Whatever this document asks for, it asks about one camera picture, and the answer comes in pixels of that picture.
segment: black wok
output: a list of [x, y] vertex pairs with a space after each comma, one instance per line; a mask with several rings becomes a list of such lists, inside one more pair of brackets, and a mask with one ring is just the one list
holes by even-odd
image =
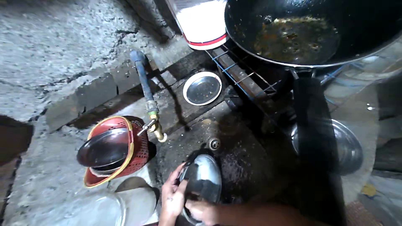
[[[401, 35], [399, 0], [228, 0], [229, 36], [249, 54], [286, 66], [294, 77], [299, 134], [299, 208], [345, 225], [337, 148], [328, 105], [314, 69], [358, 60]], [[310, 69], [308, 77], [300, 70]]]
[[327, 67], [373, 54], [401, 35], [399, 0], [228, 0], [225, 23], [246, 52], [292, 67]]

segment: sink drain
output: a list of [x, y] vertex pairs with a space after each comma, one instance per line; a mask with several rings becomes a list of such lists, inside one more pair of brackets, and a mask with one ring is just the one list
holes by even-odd
[[209, 140], [209, 148], [213, 151], [217, 150], [220, 146], [220, 140], [218, 138], [212, 138]]

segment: white bucket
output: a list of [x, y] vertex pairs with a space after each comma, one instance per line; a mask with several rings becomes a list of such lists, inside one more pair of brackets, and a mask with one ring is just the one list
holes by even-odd
[[197, 50], [224, 44], [227, 0], [166, 0], [189, 46]]

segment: red plastic basket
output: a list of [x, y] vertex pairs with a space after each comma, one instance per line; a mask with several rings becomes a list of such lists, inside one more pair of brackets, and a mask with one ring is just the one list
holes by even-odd
[[84, 184], [86, 187], [96, 187], [114, 178], [130, 175], [141, 169], [148, 161], [148, 135], [143, 133], [137, 136], [144, 122], [142, 119], [134, 116], [114, 116], [102, 120], [88, 135], [88, 140], [93, 136], [99, 135], [111, 129], [127, 128], [129, 130], [129, 149], [126, 160], [123, 165], [112, 175], [107, 177], [98, 177], [94, 175], [89, 168], [86, 169]]

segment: hand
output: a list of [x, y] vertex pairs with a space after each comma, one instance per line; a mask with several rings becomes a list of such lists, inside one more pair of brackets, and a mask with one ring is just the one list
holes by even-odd
[[207, 201], [186, 201], [186, 208], [191, 212], [191, 216], [196, 220], [204, 222], [206, 226], [218, 224], [217, 208]]
[[177, 169], [170, 173], [168, 180], [162, 186], [162, 210], [160, 218], [162, 220], [176, 219], [184, 207], [184, 192], [186, 191], [187, 181], [183, 180], [180, 185], [176, 185], [185, 163], [180, 164]]

